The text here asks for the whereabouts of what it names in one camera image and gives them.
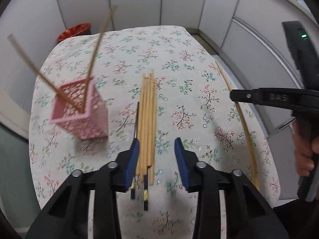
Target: floral pattern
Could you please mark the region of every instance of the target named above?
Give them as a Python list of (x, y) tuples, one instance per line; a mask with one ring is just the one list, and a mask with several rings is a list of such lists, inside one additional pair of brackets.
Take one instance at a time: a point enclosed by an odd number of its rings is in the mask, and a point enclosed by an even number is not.
[[(41, 71), (55, 84), (84, 77), (97, 38), (76, 36), (62, 41)], [(158, 97), (154, 186), (149, 186), (147, 212), (143, 211), (139, 178), (135, 200), (129, 193), (117, 193), (122, 238), (192, 238), (197, 194), (188, 194), (182, 186), (174, 155), (177, 137), (200, 161), (225, 172), (238, 168), (251, 178), (242, 125), (214, 59), (182, 27), (124, 29), (105, 33), (93, 68), (95, 85), (109, 110), (107, 139), (80, 141), (50, 124), (55, 94), (36, 80), (29, 158), (41, 208), (73, 170), (98, 170), (130, 147), (142, 75), (151, 69), (157, 78)], [(273, 206), (280, 184), (272, 153), (249, 105), (242, 104), (242, 110), (254, 143), (261, 192)], [(225, 216), (225, 206), (221, 209)], [(225, 227), (222, 221), (222, 238), (226, 238)]]

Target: white tablecloth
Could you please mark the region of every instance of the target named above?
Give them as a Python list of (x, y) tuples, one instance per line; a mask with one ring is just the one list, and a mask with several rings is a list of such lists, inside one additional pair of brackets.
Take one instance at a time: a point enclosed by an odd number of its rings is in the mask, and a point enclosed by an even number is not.
[[(41, 71), (56, 85), (85, 76), (97, 37), (61, 42)], [(108, 139), (80, 141), (50, 125), (54, 93), (39, 78), (36, 81), (29, 147), (41, 208), (73, 170), (97, 170), (130, 147), (142, 73), (151, 69), (158, 78), (155, 184), (149, 187), (147, 212), (143, 211), (143, 186), (135, 201), (129, 193), (118, 194), (122, 237), (192, 238), (197, 194), (188, 194), (181, 184), (173, 146), (176, 137), (215, 169), (238, 168), (251, 176), (240, 118), (212, 57), (182, 27), (124, 29), (104, 35), (93, 70), (96, 87), (109, 109)], [(280, 185), (272, 154), (250, 107), (241, 106), (254, 143), (260, 191), (273, 206)], [(221, 208), (225, 238), (225, 208)]]

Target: person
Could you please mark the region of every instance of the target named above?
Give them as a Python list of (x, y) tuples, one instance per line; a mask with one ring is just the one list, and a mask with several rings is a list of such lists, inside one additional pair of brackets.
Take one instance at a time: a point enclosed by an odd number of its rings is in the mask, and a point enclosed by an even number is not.
[[(297, 120), (292, 126), (296, 171), (300, 176), (309, 176), (310, 171), (315, 167), (311, 157), (313, 153), (319, 154), (319, 137), (310, 143), (302, 138)], [(316, 200), (311, 203), (296, 199), (274, 207), (274, 212), (291, 239), (319, 238), (319, 201), (317, 199), (316, 197)]]

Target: black handle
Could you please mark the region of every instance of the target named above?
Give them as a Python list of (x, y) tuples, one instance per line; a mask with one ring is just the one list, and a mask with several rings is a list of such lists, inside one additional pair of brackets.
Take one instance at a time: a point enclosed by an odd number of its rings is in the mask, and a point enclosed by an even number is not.
[[(297, 118), (300, 134), (306, 140), (312, 142), (319, 136), (319, 121), (318, 120), (304, 120)], [(319, 155), (313, 154), (312, 160), (315, 163), (315, 168), (310, 171), (309, 176), (301, 177), (301, 184), (298, 189), (298, 197), (307, 202), (312, 202), (315, 199), (319, 187)]]

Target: table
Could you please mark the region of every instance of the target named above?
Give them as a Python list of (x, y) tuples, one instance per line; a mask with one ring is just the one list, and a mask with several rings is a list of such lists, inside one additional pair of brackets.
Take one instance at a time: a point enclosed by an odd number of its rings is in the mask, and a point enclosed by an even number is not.
[[(85, 76), (97, 37), (61, 42), (41, 71), (56, 85)], [(181, 184), (173, 149), (176, 137), (215, 169), (231, 172), (238, 168), (251, 177), (240, 118), (213, 58), (182, 27), (124, 29), (104, 35), (93, 70), (95, 85), (109, 109), (108, 139), (80, 141), (49, 124), (54, 93), (36, 80), (29, 155), (41, 208), (73, 170), (97, 170), (129, 148), (142, 74), (151, 69), (158, 80), (155, 181), (149, 187), (148, 212), (143, 211), (143, 187), (137, 190), (136, 200), (129, 193), (118, 194), (123, 239), (192, 238), (197, 194), (188, 194)], [(249, 105), (241, 106), (255, 148), (260, 191), (274, 206), (280, 185), (272, 154)], [(91, 234), (92, 213), (90, 209)], [(223, 203), (221, 213), (225, 238)]]

